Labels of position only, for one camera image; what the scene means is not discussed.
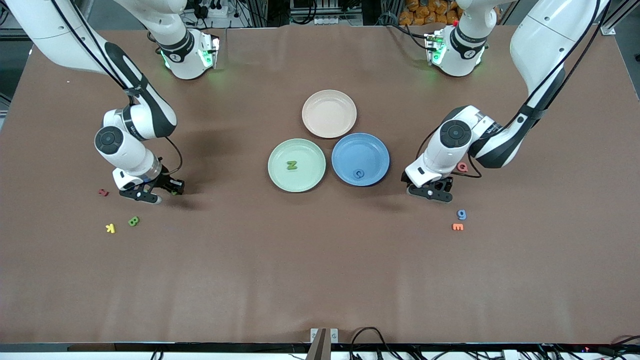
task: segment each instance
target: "power strip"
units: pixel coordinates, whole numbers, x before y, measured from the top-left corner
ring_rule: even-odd
[[[229,7],[227,5],[222,6],[222,9],[216,8],[209,9],[209,17],[227,17],[229,13]]]

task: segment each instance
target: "cable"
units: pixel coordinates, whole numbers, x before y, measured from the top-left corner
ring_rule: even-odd
[[[436,355],[436,356],[435,356],[433,359],[431,359],[431,360],[438,360],[438,359],[440,359],[444,354],[446,354],[446,353],[448,353],[448,352],[450,352],[450,351],[453,351],[453,349],[451,349],[451,350],[447,350],[447,351],[443,351],[443,352],[439,353],[438,355]]]
[[[244,7],[243,6],[240,7],[240,11],[242,11],[242,16],[246,20],[246,27],[247,28],[252,28],[253,26],[251,25],[251,21],[249,20],[249,17],[244,12]]]
[[[587,28],[582,32],[580,38],[578,38],[578,41],[576,41],[576,43],[571,47],[571,50],[569,50],[567,52],[567,54],[564,56],[564,58],[547,74],[547,76],[540,82],[540,84],[538,84],[538,86],[536,86],[536,88],[531,92],[531,94],[527,97],[527,100],[525,100],[522,103],[522,106],[526,106],[529,101],[531,101],[531,99],[534,97],[534,95],[536,95],[536,93],[538,92],[538,90],[540,90],[540,88],[547,82],[547,80],[549,80],[549,78],[551,78],[551,75],[553,75],[557,69],[560,68],[560,66],[564,66],[564,62],[569,58],[569,55],[571,55],[573,53],[573,51],[575,50],[575,48],[582,42],[582,39],[587,35],[587,33],[589,32],[589,28],[591,28],[591,24],[593,24],[593,22],[595,21],[596,17],[598,17],[598,9],[600,7],[600,0],[596,0],[596,6],[595,9],[593,10],[593,15],[591,16],[591,21],[589,21],[589,26],[587,26]],[[517,118],[518,116],[514,116],[513,119],[511,119],[502,129],[498,130],[495,134],[492,134],[491,137],[494,137],[498,134],[500,134],[501,132],[503,132],[505,129],[507,129]]]
[[[611,18],[614,17],[618,13],[618,11],[620,11],[629,1],[630,0],[625,0],[624,3],[618,5],[618,8],[614,12],[612,12],[611,15],[606,20],[604,19],[605,18],[605,13],[603,13],[600,23],[604,24],[605,22],[611,20]],[[620,18],[624,18],[625,16],[627,16],[627,12],[631,11],[631,9],[633,9],[633,8],[634,8],[633,6],[628,8],[627,11],[625,12],[625,14],[623,14]]]
[[[509,20],[509,18],[511,17],[511,14],[516,10],[516,8],[518,7],[518,4],[520,4],[520,0],[516,1],[515,4],[511,4],[513,5],[513,9],[511,9],[511,12],[509,13],[509,15],[507,15],[506,19],[502,19],[502,21],[500,21],[500,25],[506,24],[507,20]]]
[[[609,5],[611,4],[611,2],[608,2],[607,5],[604,7],[604,9],[602,10],[602,17],[604,18],[605,15],[607,15],[607,11],[609,10]],[[569,81],[569,79],[571,78],[571,75],[573,75],[573,73],[575,72],[575,69],[577,69],[578,65],[580,65],[580,62],[582,61],[582,59],[584,58],[584,55],[587,53],[587,51],[589,50],[589,48],[591,47],[591,44],[593,44],[593,41],[595,40],[596,36],[598,35],[598,28],[600,26],[597,26],[595,31],[593,32],[593,34],[591,35],[591,38],[589,39],[589,42],[587,43],[587,46],[584,48],[584,50],[582,50],[582,54],[580,54],[580,57],[578,57],[578,60],[575,62],[575,64],[573,65],[573,67],[571,68],[571,71],[569,71],[569,74],[564,78],[564,81],[562,82],[562,84],[560,84],[560,87],[556,90],[556,92],[553,94],[553,96],[551,97],[551,100],[549,101],[549,104],[547,105],[547,107],[549,107],[549,105],[554,102],[554,100],[556,99],[556,97],[558,96],[558,94],[560,93],[560,91],[564,88],[565,84],[567,81]]]
[[[503,359],[504,357],[499,356],[499,357],[490,357],[489,354],[485,351],[484,355],[480,354],[479,352],[476,351],[476,355],[478,355],[479,357],[482,357],[483,359],[488,359],[488,360],[494,360],[494,359]]]
[[[158,357],[158,358],[156,359],[156,354],[158,353],[158,351],[160,351],[160,357]],[[162,360],[162,359],[163,359],[163,357],[164,357],[164,350],[162,350],[162,347],[161,347],[161,346],[158,346],[158,347],[154,350],[154,353],[153,353],[153,354],[151,354],[151,359],[150,359],[150,360]]]
[[[415,36],[413,35],[413,33],[411,31],[409,31],[409,26],[408,25],[405,25],[404,28],[407,30],[407,32],[409,32],[409,34],[410,34],[409,37],[411,38],[411,40],[413,40],[413,42],[415,42],[416,45],[418,45],[419,47],[421,47],[421,48],[423,48],[425,50],[432,50],[432,51],[436,50],[434,47],[426,47],[426,46],[420,44],[418,42],[418,40],[415,39]]]
[[[542,348],[542,345],[540,345],[540,344],[536,344],[536,345],[538,346],[538,349],[540,349],[540,354],[542,355],[542,357],[543,357],[545,360],[551,360],[551,358],[549,357],[549,355],[547,354],[547,352],[545,351],[545,349],[543,349],[543,348]]]
[[[482,177],[482,173],[480,173],[480,170],[478,170],[478,168],[476,167],[476,164],[471,159],[471,155],[469,153],[467,153],[467,159],[469,160],[469,164],[471,165],[471,167],[474,168],[474,170],[477,172],[477,175],[463,174],[461,172],[451,172],[451,174],[457,175],[457,176],[472,177],[474,179],[480,179]]]
[[[118,72],[116,72],[116,70],[113,68],[111,62],[109,61],[109,58],[107,57],[107,55],[104,53],[104,51],[102,51],[102,47],[100,46],[100,44],[98,44],[98,40],[95,38],[95,35],[93,34],[93,31],[92,31],[91,27],[89,27],[89,24],[87,24],[86,20],[82,16],[82,13],[80,12],[80,9],[73,2],[72,2],[71,5],[74,8],[74,10],[76,11],[76,15],[78,16],[78,19],[80,19],[80,21],[83,23],[84,28],[86,29],[86,32],[89,33],[89,36],[91,36],[91,39],[93,40],[93,43],[95,44],[95,46],[98,48],[98,51],[100,51],[100,54],[102,55],[102,57],[105,59],[105,61],[107,61],[107,65],[109,65],[109,69],[111,69],[111,71],[113,72],[113,75],[116,78],[118,78],[118,80],[120,80],[120,83],[122,84],[122,88],[126,89],[127,87],[126,87],[126,85],[124,85],[124,81],[122,80],[120,75],[118,75]]]
[[[404,360],[397,352],[392,351],[389,348],[389,345],[387,345],[387,342],[385,341],[385,339],[382,337],[382,333],[380,332],[380,330],[378,330],[377,327],[373,327],[373,326],[367,326],[367,327],[363,327],[362,329],[360,329],[358,332],[356,332],[356,334],[353,336],[353,339],[351,339],[351,346],[349,347],[349,360],[355,360],[356,358],[353,356],[353,344],[356,341],[356,338],[363,333],[366,330],[373,330],[376,333],[378,333],[378,337],[380,338],[380,341],[382,341],[382,344],[385,346],[385,348],[387,349],[387,352],[389,352],[389,354],[391,354],[391,356],[393,356],[394,358],[396,358],[397,360]]]
[[[567,350],[563,350],[563,351],[565,351],[567,354],[575,357],[578,360],[584,360],[583,358],[579,357],[578,355],[574,354],[573,352],[570,352],[570,351],[567,351]]]
[[[424,144],[427,142],[427,140],[429,140],[431,135],[436,133],[436,131],[438,130],[439,127],[440,127],[440,125],[438,125],[432,132],[430,132],[427,135],[427,137],[424,138],[424,140],[422,141],[422,144],[420,144],[420,147],[418,147],[418,152],[415,153],[415,158],[416,159],[420,156],[420,153],[422,152],[422,147],[424,146]]]
[[[9,18],[9,14],[11,13],[11,11],[9,11],[9,6],[7,6],[4,1],[0,1],[0,26],[2,26],[4,24],[4,22]]]
[[[247,9],[247,11],[249,12],[249,14],[251,14],[251,15],[255,15],[255,16],[259,17],[260,19],[264,20],[264,22],[267,22],[267,19],[265,19],[265,17],[263,17],[263,16],[262,16],[262,15],[260,15],[259,13],[256,13],[256,12],[252,11],[251,9],[249,9],[249,6],[248,6],[247,4],[243,3],[242,1],[240,2],[240,4],[241,4],[241,6],[242,6],[243,8],[246,8],[246,9]]]
[[[107,68],[104,66],[103,63],[100,62],[100,60],[98,60],[98,57],[96,57],[95,54],[93,54],[91,52],[91,50],[89,49],[89,47],[82,41],[82,39],[80,38],[80,35],[78,35],[78,33],[75,31],[75,29],[71,26],[71,24],[69,23],[69,21],[67,20],[67,18],[65,17],[65,15],[62,13],[62,10],[60,10],[60,7],[58,6],[58,4],[56,3],[56,0],[51,0],[51,3],[53,4],[53,6],[56,8],[56,11],[58,12],[58,15],[60,15],[60,17],[62,18],[62,21],[67,25],[67,27],[69,28],[69,30],[71,30],[71,32],[74,34],[76,40],[82,45],[82,47],[84,47],[84,50],[86,50],[86,52],[95,60],[95,62],[100,65],[100,67],[104,70],[104,72],[113,80],[116,82],[116,84],[118,84],[123,90],[126,89],[126,87],[124,86],[124,84],[117,79],[116,77],[114,77],[114,75],[112,73],[109,72],[109,70],[107,70]]]
[[[178,157],[180,158],[180,164],[178,165],[177,168],[175,168],[175,169],[173,169],[173,170],[171,170],[169,172],[163,173],[163,175],[171,175],[171,174],[176,173],[178,170],[180,170],[180,168],[182,168],[182,153],[180,152],[180,149],[178,149],[178,147],[175,146],[173,141],[171,141],[171,139],[169,139],[169,136],[165,137],[165,139],[166,139],[166,141],[168,141],[173,146],[175,151],[178,153]]]
[[[380,16],[378,17],[378,20],[376,20],[376,23],[374,25],[378,25],[381,24],[380,20],[384,19],[385,17],[390,18],[391,20],[393,20],[394,22],[392,22],[392,24],[398,25],[398,17],[389,12],[389,11],[385,11],[383,13],[380,14]]]
[[[618,341],[617,343],[613,343],[611,345],[623,345],[623,344],[628,343],[629,341],[634,341],[634,340],[637,340],[637,339],[640,339],[640,335],[629,336],[626,339]]]
[[[294,24],[298,24],[298,25],[307,25],[309,22],[312,22],[314,20],[314,18],[316,17],[316,11],[317,11],[317,3],[316,0],[311,0],[312,4],[309,5],[309,13],[307,14],[307,18],[301,22],[295,21],[294,19],[289,19],[291,22],[293,22]]]

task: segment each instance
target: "table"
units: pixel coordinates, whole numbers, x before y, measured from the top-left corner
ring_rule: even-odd
[[[0,135],[0,341],[295,342],[365,325],[392,342],[639,333],[640,108],[613,37],[596,39],[511,164],[455,179],[451,205],[399,180],[451,109],[515,114],[526,92],[513,31],[496,28],[481,66],[450,78],[394,29],[233,29],[221,70],[193,81],[163,68],[144,32],[106,33],[179,116],[187,194],[161,206],[119,197],[93,148],[122,92],[34,51]],[[300,117],[326,88],[353,98],[352,132],[385,142],[390,171],[356,188],[328,167],[317,188],[285,193],[266,172],[276,145],[310,139],[330,159],[338,141]],[[146,145],[177,164],[166,141]],[[465,230],[452,231],[462,208]]]

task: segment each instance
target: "plate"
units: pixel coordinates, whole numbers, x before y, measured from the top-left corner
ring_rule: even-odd
[[[344,92],[322,90],[311,95],[302,107],[302,122],[312,134],[337,138],[356,123],[356,104]]]
[[[305,139],[290,139],[276,146],[269,156],[269,177],[287,192],[305,192],[324,176],[326,160],[318,145]]]
[[[382,180],[389,170],[389,151],[380,139],[365,133],[345,136],[331,155],[335,173],[347,184],[369,186]]]

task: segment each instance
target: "metal frame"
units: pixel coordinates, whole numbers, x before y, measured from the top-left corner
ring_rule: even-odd
[[[604,19],[600,31],[603,35],[615,35],[614,27],[640,4],[640,0],[623,0],[622,3]]]
[[[506,10],[504,10],[502,12],[502,15],[500,16],[500,22],[498,23],[498,25],[504,25],[504,23],[509,19],[509,17],[511,16],[511,13],[513,13],[513,10],[515,10],[515,8],[518,7],[518,3],[520,2],[520,0],[516,0],[512,3],[509,3],[507,5]]]
[[[362,13],[362,5],[358,4],[353,8],[347,9],[345,12],[342,11],[340,7],[339,0],[316,0],[316,15],[325,15],[325,16],[354,16]],[[295,7],[294,0],[289,0],[289,8],[291,9],[291,17],[296,20],[306,19],[309,14],[309,7]]]
[[[266,0],[246,0],[246,7],[249,9],[251,24],[254,28],[267,27],[267,1]]]

